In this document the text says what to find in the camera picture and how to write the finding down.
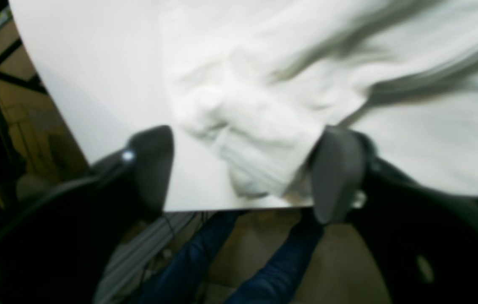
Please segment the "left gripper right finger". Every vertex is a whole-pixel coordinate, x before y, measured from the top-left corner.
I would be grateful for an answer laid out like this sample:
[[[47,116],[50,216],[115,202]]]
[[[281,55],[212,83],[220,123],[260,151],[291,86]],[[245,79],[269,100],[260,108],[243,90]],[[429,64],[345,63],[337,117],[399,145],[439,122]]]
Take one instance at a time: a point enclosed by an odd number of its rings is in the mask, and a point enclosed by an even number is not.
[[[326,126],[308,158],[313,212],[351,223],[395,304],[478,304],[478,197],[420,185],[363,133]]]

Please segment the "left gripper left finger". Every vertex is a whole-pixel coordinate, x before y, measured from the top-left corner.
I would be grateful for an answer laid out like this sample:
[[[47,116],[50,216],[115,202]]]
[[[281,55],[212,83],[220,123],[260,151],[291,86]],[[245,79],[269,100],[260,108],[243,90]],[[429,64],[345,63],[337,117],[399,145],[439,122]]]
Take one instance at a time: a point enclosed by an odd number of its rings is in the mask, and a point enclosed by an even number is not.
[[[92,303],[112,254],[139,220],[163,214],[173,129],[133,135],[79,178],[0,211],[0,304]]]

